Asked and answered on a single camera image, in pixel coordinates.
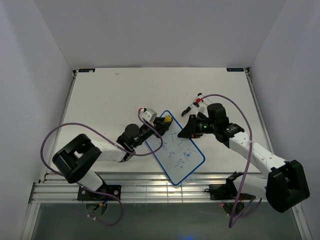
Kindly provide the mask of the yellow whiteboard eraser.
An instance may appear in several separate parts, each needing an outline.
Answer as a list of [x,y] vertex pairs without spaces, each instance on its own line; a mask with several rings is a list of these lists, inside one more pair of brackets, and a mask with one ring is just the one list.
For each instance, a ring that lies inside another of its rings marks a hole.
[[164,124],[171,124],[173,121],[173,118],[170,115],[165,115],[163,117],[163,123]]

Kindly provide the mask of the blue framed whiteboard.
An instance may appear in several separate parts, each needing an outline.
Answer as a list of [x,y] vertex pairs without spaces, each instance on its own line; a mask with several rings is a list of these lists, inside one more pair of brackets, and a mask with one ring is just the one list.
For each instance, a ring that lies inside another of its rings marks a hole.
[[178,137],[182,126],[169,110],[165,110],[161,116],[172,117],[168,131],[162,136],[163,141],[153,135],[145,143],[151,151],[161,146],[161,149],[153,155],[170,182],[177,186],[199,168],[205,162],[206,157],[194,141]]

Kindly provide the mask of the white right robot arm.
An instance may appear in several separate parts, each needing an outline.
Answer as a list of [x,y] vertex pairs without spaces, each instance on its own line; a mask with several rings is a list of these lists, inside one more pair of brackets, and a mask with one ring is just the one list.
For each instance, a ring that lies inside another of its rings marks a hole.
[[229,121],[222,104],[208,105],[207,113],[191,114],[178,137],[198,139],[204,134],[213,134],[230,150],[244,158],[250,157],[250,164],[263,175],[263,178],[257,178],[246,176],[243,172],[234,172],[225,184],[211,190],[216,199],[237,199],[245,194],[267,200],[274,210],[284,213],[310,197],[300,162],[287,161],[251,141],[242,127]]

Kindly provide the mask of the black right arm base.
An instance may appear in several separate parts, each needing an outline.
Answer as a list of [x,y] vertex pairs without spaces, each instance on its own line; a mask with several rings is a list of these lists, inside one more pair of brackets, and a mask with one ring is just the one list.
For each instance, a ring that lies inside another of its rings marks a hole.
[[235,187],[228,184],[210,184],[204,189],[209,194],[211,200],[235,200],[238,194]]

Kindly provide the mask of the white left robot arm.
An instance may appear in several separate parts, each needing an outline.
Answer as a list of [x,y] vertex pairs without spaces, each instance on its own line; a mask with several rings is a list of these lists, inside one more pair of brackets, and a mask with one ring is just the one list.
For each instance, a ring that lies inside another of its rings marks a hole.
[[88,188],[88,193],[100,200],[106,195],[104,181],[91,170],[97,161],[125,163],[136,155],[135,149],[151,136],[159,140],[169,130],[173,119],[166,115],[156,117],[152,122],[142,126],[131,123],[117,138],[115,144],[91,140],[81,133],[62,149],[56,152],[52,162],[65,177],[68,183],[78,183]]

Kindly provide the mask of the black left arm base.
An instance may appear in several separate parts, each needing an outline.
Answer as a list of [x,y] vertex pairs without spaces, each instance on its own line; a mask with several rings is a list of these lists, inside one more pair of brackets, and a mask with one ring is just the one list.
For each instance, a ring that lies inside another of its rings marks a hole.
[[108,194],[108,196],[103,194],[94,193],[90,190],[87,190],[85,187],[80,186],[78,188],[78,193],[76,199],[78,201],[115,201],[111,196],[114,196],[121,199],[122,186],[121,185],[103,185],[96,192]]

